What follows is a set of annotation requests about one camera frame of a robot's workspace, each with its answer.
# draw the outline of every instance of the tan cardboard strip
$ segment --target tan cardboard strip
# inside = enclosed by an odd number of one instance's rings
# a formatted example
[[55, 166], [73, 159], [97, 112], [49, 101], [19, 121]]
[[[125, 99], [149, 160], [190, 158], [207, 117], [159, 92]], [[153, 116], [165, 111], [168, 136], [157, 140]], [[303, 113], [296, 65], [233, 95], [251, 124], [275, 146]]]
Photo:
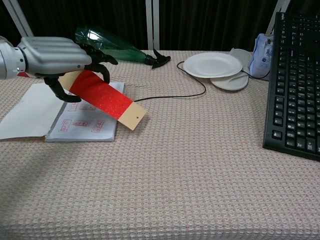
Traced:
[[59, 77], [59, 82], [61, 86], [69, 91], [71, 89], [72, 84], [74, 84], [77, 77], [82, 73], [82, 70], [80, 71], [72, 71], [66, 73], [64, 76]]
[[146, 112], [147, 111], [142, 106], [132, 102], [118, 119], [118, 121], [127, 126], [129, 129], [134, 130]]

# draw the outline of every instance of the stacked plate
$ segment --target stacked plate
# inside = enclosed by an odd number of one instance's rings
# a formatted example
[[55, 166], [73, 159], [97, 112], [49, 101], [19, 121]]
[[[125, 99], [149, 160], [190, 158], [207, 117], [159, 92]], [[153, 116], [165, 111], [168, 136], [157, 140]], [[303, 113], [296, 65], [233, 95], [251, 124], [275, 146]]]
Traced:
[[189, 57], [183, 63], [184, 70], [194, 77], [210, 79], [218, 88], [237, 91], [247, 86], [249, 61], [252, 54], [243, 49], [232, 49], [229, 54], [205, 52]]

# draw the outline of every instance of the black cable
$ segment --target black cable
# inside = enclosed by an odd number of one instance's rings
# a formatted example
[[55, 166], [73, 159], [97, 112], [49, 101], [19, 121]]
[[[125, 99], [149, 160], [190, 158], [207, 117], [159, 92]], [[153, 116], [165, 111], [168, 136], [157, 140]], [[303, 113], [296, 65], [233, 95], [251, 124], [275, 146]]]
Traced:
[[141, 98], [141, 99], [138, 99], [138, 100], [135, 100], [134, 102], [139, 102], [139, 101], [143, 101], [143, 100], [148, 100], [148, 99], [164, 99], [164, 98], [190, 98], [190, 97], [195, 97], [195, 96], [199, 96], [199, 95], [202, 95], [204, 94], [206, 91], [207, 91], [207, 88], [206, 86], [200, 82], [198, 79], [196, 79], [194, 76], [192, 76], [191, 74], [189, 74], [188, 72], [186, 72], [184, 69], [182, 69], [181, 67], [179, 67], [180, 64], [184, 63], [185, 61], [181, 61], [179, 62], [176, 67], [178, 69], [180, 69], [181, 71], [185, 72], [186, 74], [188, 74], [190, 77], [192, 77], [194, 80], [196, 80], [198, 83], [200, 83], [203, 88], [204, 88], [204, 91], [201, 92], [201, 93], [197, 93], [197, 94], [192, 94], [192, 95], [180, 95], [180, 96], [151, 96], [151, 97], [145, 97], [145, 98]]
[[265, 78], [266, 76], [268, 76], [268, 74], [270, 73], [270, 70], [269, 70], [268, 73], [267, 73], [265, 76], [263, 76], [263, 77], [254, 77], [254, 76], [250, 75], [249, 73], [247, 73], [246, 71], [243, 71], [243, 70], [241, 70], [241, 72], [244, 72], [245, 74], [247, 74], [247, 75], [249, 76], [249, 78], [251, 78], [251, 79], [269, 81], [269, 80], [266, 80], [266, 79], [264, 79], [264, 78]]

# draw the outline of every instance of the printed page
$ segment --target printed page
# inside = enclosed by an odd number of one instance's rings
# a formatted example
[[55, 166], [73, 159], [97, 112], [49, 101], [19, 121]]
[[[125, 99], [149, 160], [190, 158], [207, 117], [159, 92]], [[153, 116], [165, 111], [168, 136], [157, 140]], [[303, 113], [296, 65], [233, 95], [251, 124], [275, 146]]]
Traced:
[[[110, 85], [123, 93], [123, 82]], [[65, 103], [47, 134], [46, 142], [84, 142], [114, 140], [117, 120], [90, 103]]]

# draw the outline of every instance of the green plastic bottle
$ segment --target green plastic bottle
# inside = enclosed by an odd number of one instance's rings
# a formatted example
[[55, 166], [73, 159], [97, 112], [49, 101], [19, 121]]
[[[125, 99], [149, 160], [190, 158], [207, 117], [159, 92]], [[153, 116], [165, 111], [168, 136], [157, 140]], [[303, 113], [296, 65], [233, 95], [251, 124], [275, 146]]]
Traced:
[[142, 63], [151, 65], [152, 69], [159, 68], [170, 61], [170, 56], [163, 56], [155, 49], [156, 58], [145, 54], [119, 36], [98, 26], [80, 26], [75, 31], [75, 42], [88, 44], [106, 55], [111, 55], [116, 60]]

